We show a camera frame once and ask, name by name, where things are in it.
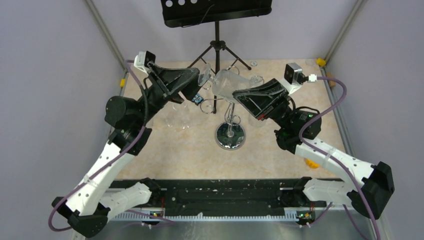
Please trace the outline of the clear wine glass back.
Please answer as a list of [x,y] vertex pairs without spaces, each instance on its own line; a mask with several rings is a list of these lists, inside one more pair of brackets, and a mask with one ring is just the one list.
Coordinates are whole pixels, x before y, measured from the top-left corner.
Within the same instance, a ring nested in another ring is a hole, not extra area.
[[188,105],[185,102],[181,104],[172,103],[165,120],[167,126],[170,128],[181,130],[186,130],[190,128],[191,118]]

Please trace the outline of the ribbed wine glass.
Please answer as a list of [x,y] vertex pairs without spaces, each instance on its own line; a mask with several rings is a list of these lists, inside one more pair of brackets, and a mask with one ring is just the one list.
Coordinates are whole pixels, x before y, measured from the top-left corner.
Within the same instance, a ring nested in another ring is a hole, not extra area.
[[209,63],[200,70],[198,85],[203,87],[208,81],[210,82],[208,89],[211,89],[214,96],[231,103],[237,102],[233,96],[233,92],[253,87],[250,79],[232,72],[231,70],[223,69],[213,75]]
[[248,123],[254,128],[262,128],[266,125],[267,120],[258,120],[254,116],[248,116]]
[[261,86],[261,85],[263,85],[264,84],[264,82],[265,82],[265,80],[264,80],[264,78],[262,77],[262,76],[260,76],[260,75],[253,75],[251,78],[250,78],[250,87],[251,88],[256,88],[256,87],[259,87],[259,86]]

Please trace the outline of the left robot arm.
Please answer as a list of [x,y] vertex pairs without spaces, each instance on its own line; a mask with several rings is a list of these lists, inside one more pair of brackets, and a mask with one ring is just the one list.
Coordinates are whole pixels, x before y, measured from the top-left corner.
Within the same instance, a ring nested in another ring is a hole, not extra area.
[[146,73],[151,86],[140,87],[139,99],[113,96],[107,101],[105,121],[113,132],[103,151],[79,184],[52,202],[53,213],[62,215],[68,228],[86,239],[99,234],[115,216],[138,205],[154,207],[160,202],[158,186],[149,178],[111,196],[105,196],[105,192],[145,147],[152,133],[148,122],[167,103],[190,100],[200,89],[200,70],[195,67],[163,68],[152,60],[141,65],[127,60],[126,66],[130,74],[134,69]]

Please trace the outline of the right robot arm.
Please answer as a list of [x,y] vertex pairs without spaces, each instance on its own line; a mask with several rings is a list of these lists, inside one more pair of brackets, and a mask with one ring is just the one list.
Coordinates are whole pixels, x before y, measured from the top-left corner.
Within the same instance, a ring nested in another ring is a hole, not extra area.
[[319,139],[322,118],[318,112],[307,107],[290,108],[292,94],[301,87],[296,81],[272,79],[232,94],[256,119],[271,119],[279,126],[274,133],[280,149],[309,159],[337,176],[337,180],[302,177],[291,190],[282,191],[282,204],[345,204],[364,217],[379,219],[395,191],[391,167],[384,162],[362,161]]

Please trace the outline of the chrome wine glass rack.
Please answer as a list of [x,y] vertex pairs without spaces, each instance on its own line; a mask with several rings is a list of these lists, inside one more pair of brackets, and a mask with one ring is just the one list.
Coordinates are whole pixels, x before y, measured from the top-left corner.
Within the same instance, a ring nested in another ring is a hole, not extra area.
[[[202,87],[206,90],[209,90],[208,87],[210,86],[210,82],[207,81]],[[240,116],[234,114],[236,103],[228,102],[228,107],[224,114],[224,122],[217,127],[215,133],[216,143],[225,150],[239,149],[245,143],[246,140],[246,132],[241,126],[241,118]]]

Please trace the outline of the small blue black toy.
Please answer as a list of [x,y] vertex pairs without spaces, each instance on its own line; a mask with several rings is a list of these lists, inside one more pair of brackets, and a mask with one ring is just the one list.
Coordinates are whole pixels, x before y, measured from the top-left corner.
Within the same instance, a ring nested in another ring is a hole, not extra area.
[[192,100],[191,100],[196,106],[199,106],[203,101],[204,98],[200,94],[196,94]]

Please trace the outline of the black music stand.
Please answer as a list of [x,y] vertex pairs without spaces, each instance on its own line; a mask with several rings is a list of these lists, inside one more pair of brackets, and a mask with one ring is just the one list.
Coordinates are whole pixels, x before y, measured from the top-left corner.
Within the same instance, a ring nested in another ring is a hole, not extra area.
[[260,17],[272,12],[272,0],[161,0],[164,24],[169,28],[188,28],[205,23],[214,23],[214,40],[189,65],[193,67],[198,61],[205,61],[204,56],[215,51],[215,71],[220,70],[220,53],[227,51],[235,63],[243,64],[249,71],[252,69],[220,39],[220,22],[227,20]]

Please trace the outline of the yellow red toy block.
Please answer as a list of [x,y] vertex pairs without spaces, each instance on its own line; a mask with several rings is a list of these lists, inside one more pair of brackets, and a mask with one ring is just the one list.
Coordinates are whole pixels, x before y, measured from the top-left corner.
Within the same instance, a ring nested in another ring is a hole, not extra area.
[[317,164],[316,162],[314,162],[314,161],[312,161],[312,160],[310,160],[308,158],[305,158],[304,159],[304,162],[311,169],[318,169],[320,167],[319,164]]

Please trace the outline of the yellow corner bracket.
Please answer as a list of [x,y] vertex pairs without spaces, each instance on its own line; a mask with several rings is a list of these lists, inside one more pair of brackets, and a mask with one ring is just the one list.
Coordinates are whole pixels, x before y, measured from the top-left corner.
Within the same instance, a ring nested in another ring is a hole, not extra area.
[[315,62],[320,67],[325,67],[327,65],[326,60],[323,58],[317,58]]

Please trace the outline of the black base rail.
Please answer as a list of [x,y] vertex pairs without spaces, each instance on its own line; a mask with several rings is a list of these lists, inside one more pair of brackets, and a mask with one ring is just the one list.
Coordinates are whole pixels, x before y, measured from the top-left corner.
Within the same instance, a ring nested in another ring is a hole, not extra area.
[[292,222],[310,227],[333,205],[310,201],[294,179],[155,179],[147,203],[121,214],[163,226],[175,222]]

